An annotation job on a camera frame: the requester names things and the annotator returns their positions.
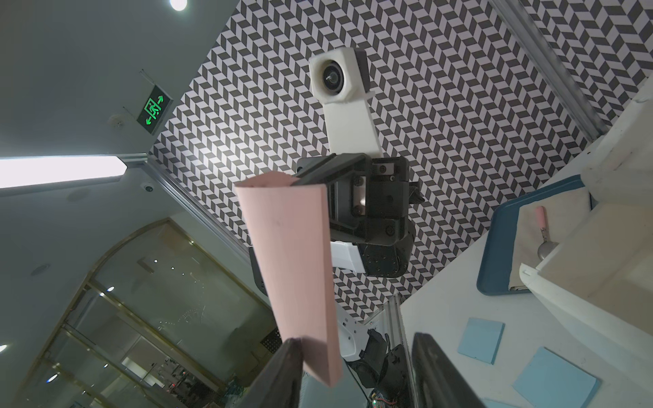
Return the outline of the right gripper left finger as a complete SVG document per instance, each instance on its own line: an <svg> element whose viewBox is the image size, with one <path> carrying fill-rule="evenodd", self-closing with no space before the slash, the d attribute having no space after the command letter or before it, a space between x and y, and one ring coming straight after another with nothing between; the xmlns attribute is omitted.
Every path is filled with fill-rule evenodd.
<svg viewBox="0 0 653 408"><path fill-rule="evenodd" d="M304 375L302 341L289 338L243 396L240 408L298 408Z"/></svg>

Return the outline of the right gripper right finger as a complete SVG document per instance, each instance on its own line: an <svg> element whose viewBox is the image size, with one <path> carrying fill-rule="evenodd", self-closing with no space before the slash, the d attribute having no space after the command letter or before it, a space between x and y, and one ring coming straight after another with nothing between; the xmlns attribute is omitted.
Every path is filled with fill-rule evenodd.
<svg viewBox="0 0 653 408"><path fill-rule="evenodd" d="M415 333L412 358L420 407L486 407L428 333Z"/></svg>

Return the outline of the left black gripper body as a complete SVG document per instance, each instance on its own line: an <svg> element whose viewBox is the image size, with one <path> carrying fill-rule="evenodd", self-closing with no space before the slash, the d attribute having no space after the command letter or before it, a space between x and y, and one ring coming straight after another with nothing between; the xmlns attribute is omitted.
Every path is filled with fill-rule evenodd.
<svg viewBox="0 0 653 408"><path fill-rule="evenodd" d="M352 187L325 186L333 266L377 278L404 275L416 238L409 208L424 203L406 158L372 158L369 175Z"/></svg>

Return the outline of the pink sticky note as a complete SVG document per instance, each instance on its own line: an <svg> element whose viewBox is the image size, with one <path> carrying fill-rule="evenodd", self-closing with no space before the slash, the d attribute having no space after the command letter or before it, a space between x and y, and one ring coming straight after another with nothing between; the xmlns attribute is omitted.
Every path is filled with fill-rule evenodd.
<svg viewBox="0 0 653 408"><path fill-rule="evenodd" d="M240 203L283 340L302 341L304 370L333 387L343 376L325 185L270 172L239 182Z"/></svg>

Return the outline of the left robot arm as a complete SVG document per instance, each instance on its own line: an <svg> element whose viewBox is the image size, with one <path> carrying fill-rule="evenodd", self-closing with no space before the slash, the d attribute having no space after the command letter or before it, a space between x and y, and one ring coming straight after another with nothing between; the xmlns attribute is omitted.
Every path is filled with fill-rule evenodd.
<svg viewBox="0 0 653 408"><path fill-rule="evenodd" d="M370 407L412 407L407 347L354 321L334 296L335 269L372 278L406 274L416 238L409 209L423 203L405 158L304 158L293 175L264 173L236 186L250 255L284 350L333 387L349 373Z"/></svg>

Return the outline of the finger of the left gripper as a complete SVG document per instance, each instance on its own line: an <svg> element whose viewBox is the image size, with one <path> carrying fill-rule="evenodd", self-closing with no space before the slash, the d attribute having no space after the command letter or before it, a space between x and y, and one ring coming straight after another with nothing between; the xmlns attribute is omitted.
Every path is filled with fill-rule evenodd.
<svg viewBox="0 0 653 408"><path fill-rule="evenodd" d="M369 175L371 166L372 158L362 153L302 158L297 163L294 175L297 180L292 186L346 183L352 187L355 181Z"/></svg>

